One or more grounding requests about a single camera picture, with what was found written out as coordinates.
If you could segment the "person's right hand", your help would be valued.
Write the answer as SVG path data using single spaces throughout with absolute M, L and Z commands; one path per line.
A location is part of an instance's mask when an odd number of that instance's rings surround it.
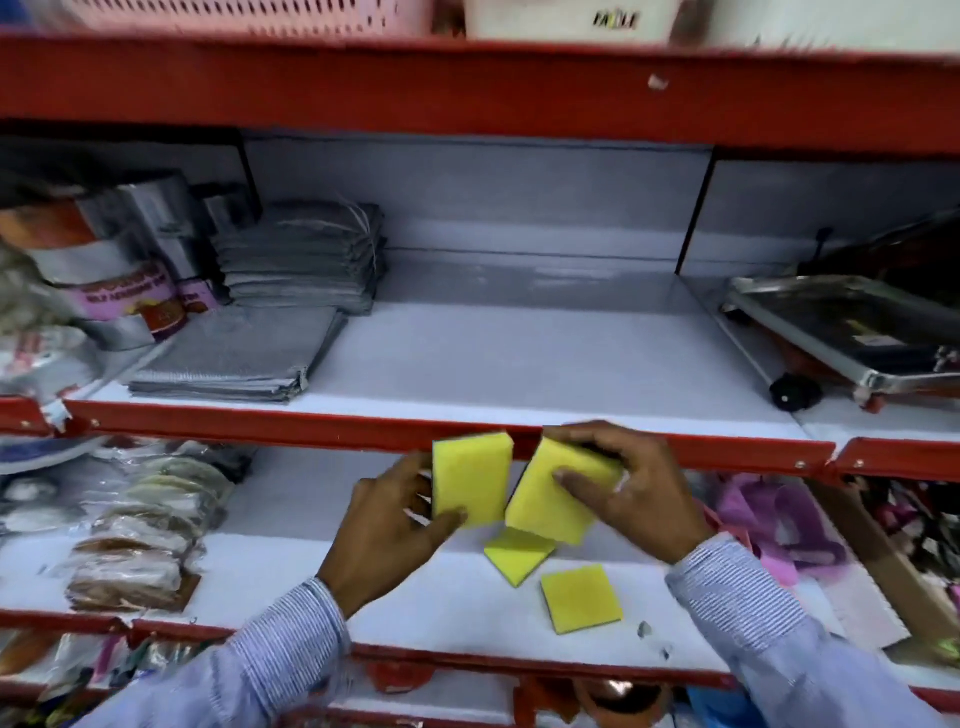
M 543 436 L 591 446 L 623 463 L 622 517 L 597 517 L 642 552 L 676 565 L 717 531 L 706 521 L 666 441 L 603 420 L 545 427 Z

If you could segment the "person's left hand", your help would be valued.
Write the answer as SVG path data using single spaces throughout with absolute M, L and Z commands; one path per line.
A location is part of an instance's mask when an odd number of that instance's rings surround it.
M 376 478 L 358 481 L 317 573 L 348 621 L 423 567 L 441 546 L 417 546 L 432 519 L 431 455 L 409 452 Z

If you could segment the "yellow scrub sponge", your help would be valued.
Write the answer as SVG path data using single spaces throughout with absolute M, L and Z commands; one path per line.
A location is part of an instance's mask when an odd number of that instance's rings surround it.
M 555 540 L 505 526 L 484 545 L 483 552 L 510 587 L 516 589 L 557 549 Z
M 559 636 L 623 620 L 618 596 L 601 564 L 547 573 L 539 586 Z
M 465 528 L 503 522 L 511 483 L 514 440 L 491 432 L 435 441 L 432 446 L 432 517 L 465 512 Z
M 507 505 L 505 525 L 578 547 L 596 517 L 557 482 L 554 476 L 558 470 L 582 475 L 610 492 L 616 490 L 624 474 L 624 467 L 617 459 L 585 447 L 542 438 Z

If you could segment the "person's left forearm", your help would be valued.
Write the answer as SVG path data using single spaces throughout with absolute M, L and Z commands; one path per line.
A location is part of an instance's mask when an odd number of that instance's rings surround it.
M 330 679 L 350 645 L 344 612 L 314 577 L 184 667 L 123 688 L 75 728 L 271 728 Z

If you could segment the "person's right forearm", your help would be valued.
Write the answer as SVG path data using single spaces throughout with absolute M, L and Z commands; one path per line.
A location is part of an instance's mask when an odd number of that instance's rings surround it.
M 666 584 L 769 728 L 948 728 L 877 654 L 830 633 L 733 537 L 697 546 Z

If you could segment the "pink and purple bags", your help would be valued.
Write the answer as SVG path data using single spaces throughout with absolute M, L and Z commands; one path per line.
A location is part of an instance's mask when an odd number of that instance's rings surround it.
M 799 480 L 713 474 L 704 497 L 707 522 L 738 541 L 783 588 L 798 586 L 803 576 L 834 576 L 849 564 L 848 549 Z

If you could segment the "black stove knob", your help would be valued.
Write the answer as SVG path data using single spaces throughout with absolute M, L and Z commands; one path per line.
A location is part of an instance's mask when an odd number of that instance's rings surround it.
M 816 380 L 805 375 L 787 372 L 770 384 L 769 396 L 778 410 L 796 414 L 818 406 L 822 402 L 824 392 Z

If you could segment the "flat stack of grey cloths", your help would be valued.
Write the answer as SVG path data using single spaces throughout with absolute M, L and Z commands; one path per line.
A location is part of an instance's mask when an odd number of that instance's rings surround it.
M 350 317 L 335 307 L 250 308 L 203 314 L 122 378 L 131 395 L 286 405 Z

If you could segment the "tall stack of grey cloths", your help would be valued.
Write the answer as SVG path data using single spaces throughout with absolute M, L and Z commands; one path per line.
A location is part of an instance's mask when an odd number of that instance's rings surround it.
M 212 245 L 236 305 L 367 316 L 388 270 L 384 222 L 373 203 L 285 201 Z

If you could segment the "brown cardboard piece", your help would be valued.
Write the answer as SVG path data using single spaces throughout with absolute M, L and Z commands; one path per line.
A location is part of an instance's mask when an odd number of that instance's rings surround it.
M 889 656 L 960 670 L 960 612 L 946 585 L 936 581 L 933 572 L 918 570 L 905 549 L 868 514 L 854 490 L 811 479 L 806 483 L 909 634 L 885 648 Z

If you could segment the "pile of clear scrubber packets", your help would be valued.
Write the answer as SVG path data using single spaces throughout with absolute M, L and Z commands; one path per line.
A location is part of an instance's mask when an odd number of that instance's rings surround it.
M 0 478 L 0 549 L 37 564 L 81 614 L 181 614 L 258 447 L 115 439 L 69 462 Z

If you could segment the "steel gas stove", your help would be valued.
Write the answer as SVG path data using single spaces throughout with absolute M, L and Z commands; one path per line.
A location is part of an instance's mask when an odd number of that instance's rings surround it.
M 733 278 L 718 311 L 774 346 L 771 383 L 806 376 L 871 414 L 892 398 L 960 403 L 960 204 L 818 250 L 793 275 Z

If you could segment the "red and white shelf rack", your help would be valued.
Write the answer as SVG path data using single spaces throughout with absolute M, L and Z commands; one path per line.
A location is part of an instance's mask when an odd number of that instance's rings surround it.
M 721 152 L 960 160 L 960 55 L 685 51 L 662 47 L 476 42 L 450 37 L 326 41 L 244 35 L 37 34 L 0 28 L 0 126 L 186 130 L 273 128 L 547 140 L 709 144 Z M 202 425 L 241 441 L 255 421 L 270 445 L 393 452 L 490 422 L 335 415 L 162 415 L 101 410 L 133 425 Z M 865 475 L 960 482 L 960 443 L 854 438 L 838 464 L 828 442 L 664 434 L 691 469 L 798 473 L 830 485 Z

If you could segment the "pile of silver foil packets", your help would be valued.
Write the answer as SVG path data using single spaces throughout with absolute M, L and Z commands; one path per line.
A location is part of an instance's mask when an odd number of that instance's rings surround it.
M 162 343 L 231 303 L 213 240 L 256 221 L 245 184 L 149 170 L 78 194 L 0 207 L 0 242 L 40 293 L 106 353 Z

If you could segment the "white plastic box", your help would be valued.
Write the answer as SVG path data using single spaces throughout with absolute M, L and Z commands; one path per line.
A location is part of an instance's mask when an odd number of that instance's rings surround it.
M 473 40 L 664 44 L 685 0 L 462 0 Z

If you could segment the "white plastic container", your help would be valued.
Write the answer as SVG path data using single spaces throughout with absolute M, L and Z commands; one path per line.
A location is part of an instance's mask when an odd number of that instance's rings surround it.
M 711 0 L 723 47 L 960 54 L 960 0 Z

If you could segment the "pink plastic basket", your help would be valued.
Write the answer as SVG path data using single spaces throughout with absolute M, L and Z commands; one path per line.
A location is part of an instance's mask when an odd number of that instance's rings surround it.
M 58 0 L 105 33 L 266 38 L 422 38 L 436 0 Z

